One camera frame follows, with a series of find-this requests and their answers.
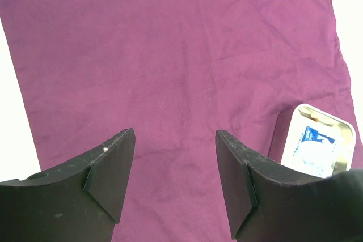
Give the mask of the blue-white gauze packet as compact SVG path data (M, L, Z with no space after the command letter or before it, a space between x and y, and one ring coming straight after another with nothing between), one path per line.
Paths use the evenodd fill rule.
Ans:
M293 170L312 176L332 176L338 136L324 125L307 125L290 159Z

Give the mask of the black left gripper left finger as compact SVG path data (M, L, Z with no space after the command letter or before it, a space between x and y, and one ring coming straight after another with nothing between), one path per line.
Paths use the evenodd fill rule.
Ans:
M25 180L1 182L2 241L111 241L136 137L125 129Z

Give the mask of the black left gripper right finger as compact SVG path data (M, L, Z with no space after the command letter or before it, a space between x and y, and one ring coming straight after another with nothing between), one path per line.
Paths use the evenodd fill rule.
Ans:
M230 233L236 241L361 241L362 170L321 179L215 136Z

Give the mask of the steel instrument tray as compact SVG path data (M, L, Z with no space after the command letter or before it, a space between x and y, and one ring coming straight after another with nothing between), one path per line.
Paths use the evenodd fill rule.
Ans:
M313 114L318 121L310 118ZM291 168L290 159L307 125L324 125L334 129L339 137L336 144L332 176L350 170L356 145L354 127L310 104L300 104L281 112L277 118L268 157Z

